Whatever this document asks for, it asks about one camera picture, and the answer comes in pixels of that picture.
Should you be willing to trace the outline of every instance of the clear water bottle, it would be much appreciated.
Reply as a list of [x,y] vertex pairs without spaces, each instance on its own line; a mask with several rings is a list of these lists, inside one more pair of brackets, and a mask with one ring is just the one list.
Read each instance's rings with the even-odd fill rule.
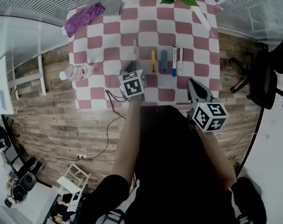
[[89,65],[69,65],[65,71],[59,73],[61,80],[78,81],[89,78],[93,69]]

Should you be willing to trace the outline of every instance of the black shirt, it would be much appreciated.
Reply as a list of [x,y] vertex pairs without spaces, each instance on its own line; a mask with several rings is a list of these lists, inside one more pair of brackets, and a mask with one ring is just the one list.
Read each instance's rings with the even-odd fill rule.
[[[264,206],[251,181],[240,179],[226,192],[197,132],[189,130],[177,109],[145,107],[140,117],[138,188],[128,198],[130,187],[124,178],[104,178],[85,200],[78,223],[93,224],[103,215],[99,223],[114,219],[109,212],[120,213],[126,224],[265,223]],[[132,201],[122,213],[119,206],[127,199]]]

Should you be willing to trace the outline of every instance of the blue marker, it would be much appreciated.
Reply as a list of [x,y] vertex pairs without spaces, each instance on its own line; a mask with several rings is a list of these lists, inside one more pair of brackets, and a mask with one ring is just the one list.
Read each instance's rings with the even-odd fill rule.
[[177,47],[173,47],[173,77],[177,76]]

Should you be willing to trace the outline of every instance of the teal object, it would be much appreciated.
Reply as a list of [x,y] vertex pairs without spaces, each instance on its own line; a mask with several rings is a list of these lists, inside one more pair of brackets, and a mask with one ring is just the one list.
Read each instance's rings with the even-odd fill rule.
[[167,72],[167,70],[168,70],[168,53],[167,53],[167,50],[161,51],[161,68],[162,68],[162,72]]

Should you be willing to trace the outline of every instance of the checkered tablecloth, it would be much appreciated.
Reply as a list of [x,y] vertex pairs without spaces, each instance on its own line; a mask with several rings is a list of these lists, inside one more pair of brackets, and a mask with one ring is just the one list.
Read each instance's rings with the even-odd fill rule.
[[[197,0],[211,26],[208,32],[187,6],[159,4],[159,0],[122,0],[120,16],[96,18],[69,38],[70,64],[93,67],[89,79],[73,83],[78,109],[111,108],[105,89],[121,96],[119,70],[132,59],[133,40],[137,38],[139,61],[146,74],[147,88],[143,105],[175,105],[190,103],[186,85],[191,77],[209,87],[215,97],[221,88],[219,41],[214,0]],[[78,9],[69,12],[68,17]],[[182,47],[183,76],[172,77],[172,47]],[[162,72],[162,50],[168,52],[168,71]],[[152,73],[151,52],[156,52],[156,73]],[[114,102],[115,108],[128,102]]]

